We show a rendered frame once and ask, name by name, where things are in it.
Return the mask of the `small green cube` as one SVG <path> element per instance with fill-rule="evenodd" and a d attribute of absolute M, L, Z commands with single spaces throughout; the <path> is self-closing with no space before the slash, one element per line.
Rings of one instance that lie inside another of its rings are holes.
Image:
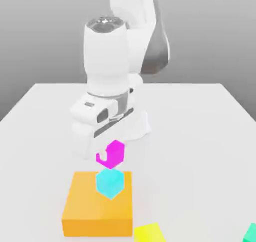
<path fill-rule="evenodd" d="M 256 242 L 256 224 L 251 223 L 242 242 Z"/>

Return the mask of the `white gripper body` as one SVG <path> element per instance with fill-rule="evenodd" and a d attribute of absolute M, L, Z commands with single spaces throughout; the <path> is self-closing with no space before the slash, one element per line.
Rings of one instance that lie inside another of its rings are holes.
<path fill-rule="evenodd" d="M 121 140 L 130 128 L 129 118 L 134 109 L 129 109 L 120 119 L 106 121 L 102 125 L 92 127 L 80 122 L 74 122 L 72 128 L 72 146 L 77 157 L 92 160 L 95 155 L 104 150 L 113 140 Z"/>

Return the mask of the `large orange box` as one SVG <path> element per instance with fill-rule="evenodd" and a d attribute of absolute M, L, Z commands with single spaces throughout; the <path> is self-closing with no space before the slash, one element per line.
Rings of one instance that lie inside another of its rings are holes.
<path fill-rule="evenodd" d="M 132 173 L 124 172 L 124 189 L 112 200 L 96 189 L 95 171 L 75 172 L 61 218 L 66 237 L 131 237 Z"/>

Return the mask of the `small cyan cube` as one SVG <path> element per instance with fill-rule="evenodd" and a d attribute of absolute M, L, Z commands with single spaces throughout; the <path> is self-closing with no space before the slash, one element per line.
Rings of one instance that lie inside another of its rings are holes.
<path fill-rule="evenodd" d="M 95 176 L 96 190 L 112 200 L 125 187 L 125 174 L 116 169 L 104 169 Z"/>

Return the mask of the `small yellow cube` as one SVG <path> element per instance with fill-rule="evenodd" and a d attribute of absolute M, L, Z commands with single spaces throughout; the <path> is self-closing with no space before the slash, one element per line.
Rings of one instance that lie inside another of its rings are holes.
<path fill-rule="evenodd" d="M 134 242 L 166 242 L 158 223 L 152 223 L 134 229 Z"/>

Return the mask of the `small magenta cube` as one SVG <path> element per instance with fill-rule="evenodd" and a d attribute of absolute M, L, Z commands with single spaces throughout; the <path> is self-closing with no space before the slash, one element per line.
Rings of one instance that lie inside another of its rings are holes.
<path fill-rule="evenodd" d="M 100 155 L 96 155 L 96 161 L 108 169 L 112 169 L 122 163 L 125 158 L 125 145 L 124 143 L 114 140 L 106 147 L 107 160 L 100 160 Z"/>

